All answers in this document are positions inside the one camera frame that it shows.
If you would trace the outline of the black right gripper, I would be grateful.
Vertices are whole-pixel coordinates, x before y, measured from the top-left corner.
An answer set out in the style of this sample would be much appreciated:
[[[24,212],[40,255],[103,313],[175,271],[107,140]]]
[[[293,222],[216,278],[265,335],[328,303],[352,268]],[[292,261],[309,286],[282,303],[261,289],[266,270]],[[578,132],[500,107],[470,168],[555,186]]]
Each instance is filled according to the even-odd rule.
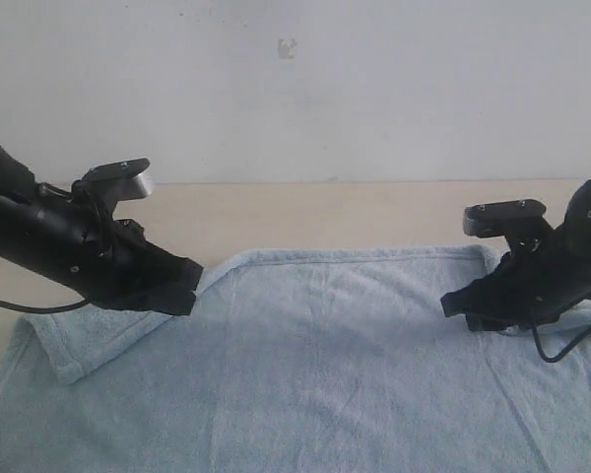
[[[470,332],[500,332],[510,326],[555,323],[591,299],[591,242],[550,236],[537,249],[509,258],[491,273],[445,294],[445,316],[465,314]]]

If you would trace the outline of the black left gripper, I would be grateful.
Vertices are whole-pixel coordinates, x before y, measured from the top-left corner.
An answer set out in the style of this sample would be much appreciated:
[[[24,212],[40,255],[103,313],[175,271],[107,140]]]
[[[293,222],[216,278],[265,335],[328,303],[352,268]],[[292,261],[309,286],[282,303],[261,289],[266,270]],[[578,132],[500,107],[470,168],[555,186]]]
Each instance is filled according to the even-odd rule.
[[[73,250],[73,289],[112,310],[189,315],[204,267],[150,243],[134,221],[106,221],[82,232]]]

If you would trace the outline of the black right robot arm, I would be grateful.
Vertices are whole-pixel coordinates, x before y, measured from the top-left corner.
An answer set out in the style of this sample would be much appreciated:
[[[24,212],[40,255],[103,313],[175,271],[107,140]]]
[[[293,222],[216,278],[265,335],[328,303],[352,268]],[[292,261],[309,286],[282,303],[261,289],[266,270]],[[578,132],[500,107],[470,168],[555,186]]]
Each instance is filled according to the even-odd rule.
[[[488,275],[445,294],[447,317],[464,315],[472,332],[546,325],[591,300],[591,179],[552,227],[534,199],[478,204],[465,209],[463,230],[478,238],[504,237],[509,249]]]

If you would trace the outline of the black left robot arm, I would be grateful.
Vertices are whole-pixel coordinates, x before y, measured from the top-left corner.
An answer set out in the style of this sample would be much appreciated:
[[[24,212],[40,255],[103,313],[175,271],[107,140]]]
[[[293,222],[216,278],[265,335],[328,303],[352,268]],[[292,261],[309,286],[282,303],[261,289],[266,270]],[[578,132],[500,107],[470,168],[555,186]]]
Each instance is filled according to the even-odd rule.
[[[67,287],[80,306],[190,314],[203,267],[149,242],[118,203],[148,197],[146,158],[90,169],[63,190],[0,145],[0,257]]]

